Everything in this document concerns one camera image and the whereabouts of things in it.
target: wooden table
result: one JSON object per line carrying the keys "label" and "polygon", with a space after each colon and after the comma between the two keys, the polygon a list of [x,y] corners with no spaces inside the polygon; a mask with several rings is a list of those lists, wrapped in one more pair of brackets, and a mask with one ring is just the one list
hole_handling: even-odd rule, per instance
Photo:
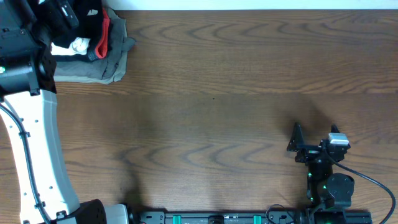
{"label": "wooden table", "polygon": [[[352,145],[342,164],[398,193],[396,11],[118,14],[137,40],[123,80],[57,85],[63,153],[81,202],[303,207],[307,170],[286,151],[294,121],[313,144],[336,123]],[[14,223],[19,183],[3,125],[0,138],[0,223]],[[352,176],[352,208],[380,222],[388,194]]]}

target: wooden tabletop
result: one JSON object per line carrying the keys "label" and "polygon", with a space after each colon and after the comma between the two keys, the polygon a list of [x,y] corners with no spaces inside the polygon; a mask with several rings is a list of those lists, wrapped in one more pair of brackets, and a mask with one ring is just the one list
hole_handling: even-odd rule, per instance
{"label": "wooden tabletop", "polygon": [[[57,84],[63,153],[81,202],[302,208],[307,169],[286,151],[295,121],[312,144],[337,124],[352,147],[341,163],[398,194],[396,11],[118,14],[137,40],[123,80]],[[0,127],[0,223],[16,223],[19,183]],[[351,176],[351,208],[379,223],[388,194]]]}

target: cable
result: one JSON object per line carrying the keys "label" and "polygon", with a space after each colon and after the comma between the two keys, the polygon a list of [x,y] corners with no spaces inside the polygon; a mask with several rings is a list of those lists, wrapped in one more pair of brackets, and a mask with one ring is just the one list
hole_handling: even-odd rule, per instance
{"label": "cable", "polygon": [[0,109],[3,110],[13,120],[13,122],[15,122],[15,124],[18,127],[19,136],[21,137],[22,143],[24,145],[27,172],[29,175],[30,187],[32,188],[33,198],[35,199],[35,203],[36,203],[35,206],[39,209],[39,212],[40,212],[45,224],[51,224],[51,221],[49,220],[49,218],[47,218],[47,215],[45,214],[43,203],[40,201],[39,193],[37,191],[36,181],[35,181],[33,167],[32,167],[32,159],[30,158],[29,145],[27,143],[28,133],[25,131],[24,126],[19,121],[19,119],[9,109],[7,109],[2,104],[0,104]]}
{"label": "cable", "polygon": [[268,217],[268,211],[269,211],[272,207],[275,207],[275,206],[280,206],[280,207],[282,207],[282,208],[286,211],[286,213],[292,218],[293,221],[290,222],[290,223],[287,223],[287,224],[294,223],[294,217],[287,211],[287,209],[286,209],[283,205],[279,205],[279,204],[273,204],[273,205],[271,205],[270,207],[268,207],[268,209],[267,209],[267,211],[266,211],[266,218],[268,219],[268,221],[269,221],[270,223],[276,224],[276,223],[274,223],[273,221],[271,221],[271,220],[269,219],[269,217]]}
{"label": "cable", "polygon": [[334,165],[336,165],[336,166],[338,166],[338,167],[340,167],[340,168],[342,168],[342,169],[344,169],[344,170],[347,170],[348,172],[351,172],[351,173],[353,173],[353,174],[356,174],[356,175],[358,175],[358,176],[360,176],[360,177],[362,177],[362,178],[364,178],[364,179],[366,179],[366,180],[368,180],[368,181],[370,181],[370,182],[376,184],[377,186],[379,186],[379,187],[381,187],[382,189],[384,189],[384,190],[390,195],[391,200],[392,200],[391,209],[390,209],[390,211],[388,212],[388,214],[386,215],[386,217],[380,222],[380,224],[384,224],[385,222],[387,222],[387,220],[391,217],[391,215],[394,213],[394,210],[396,209],[396,198],[395,198],[394,194],[390,191],[390,189],[388,189],[388,188],[387,188],[386,186],[384,186],[382,183],[380,183],[380,182],[378,182],[378,181],[376,181],[376,180],[374,180],[374,179],[372,179],[372,178],[370,178],[370,177],[368,177],[368,176],[366,176],[366,175],[364,175],[364,174],[361,174],[361,173],[358,172],[358,171],[355,171],[355,170],[353,170],[353,169],[350,169],[350,168],[348,168],[348,167],[345,167],[345,166],[343,166],[343,165],[337,163],[337,162],[329,155],[329,153],[326,151],[326,148],[325,148],[325,147],[323,148],[323,151],[325,152],[327,158],[329,159],[329,161],[330,161],[332,164],[334,164]]}

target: white cloth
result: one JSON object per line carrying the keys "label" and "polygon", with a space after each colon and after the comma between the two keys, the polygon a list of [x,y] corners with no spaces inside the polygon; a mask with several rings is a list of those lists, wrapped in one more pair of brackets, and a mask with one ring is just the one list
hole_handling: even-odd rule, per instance
{"label": "white cloth", "polygon": [[77,37],[69,48],[58,47],[54,43],[51,43],[51,54],[52,55],[67,55],[72,56],[75,54],[86,55],[87,48],[89,46],[90,39]]}

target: red fabric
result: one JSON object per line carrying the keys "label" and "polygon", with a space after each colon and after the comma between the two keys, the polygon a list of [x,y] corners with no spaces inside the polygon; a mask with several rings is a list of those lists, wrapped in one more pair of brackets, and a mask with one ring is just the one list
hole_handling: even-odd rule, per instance
{"label": "red fabric", "polygon": [[108,14],[105,11],[105,8],[102,8],[102,11],[104,12],[104,21],[102,22],[102,37],[95,47],[95,54],[99,59],[105,58],[106,54],[108,53],[108,31],[109,23],[111,22]]}

